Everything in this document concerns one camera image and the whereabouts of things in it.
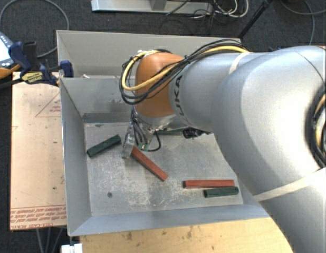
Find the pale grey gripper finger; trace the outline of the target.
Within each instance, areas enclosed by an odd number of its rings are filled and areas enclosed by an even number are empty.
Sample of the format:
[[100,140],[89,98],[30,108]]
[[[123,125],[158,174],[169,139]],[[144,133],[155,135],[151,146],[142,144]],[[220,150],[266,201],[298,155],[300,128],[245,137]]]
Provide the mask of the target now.
[[135,144],[135,131],[132,123],[129,123],[126,131],[126,144]]
[[124,159],[130,158],[133,149],[133,142],[125,141],[122,148],[121,156]]

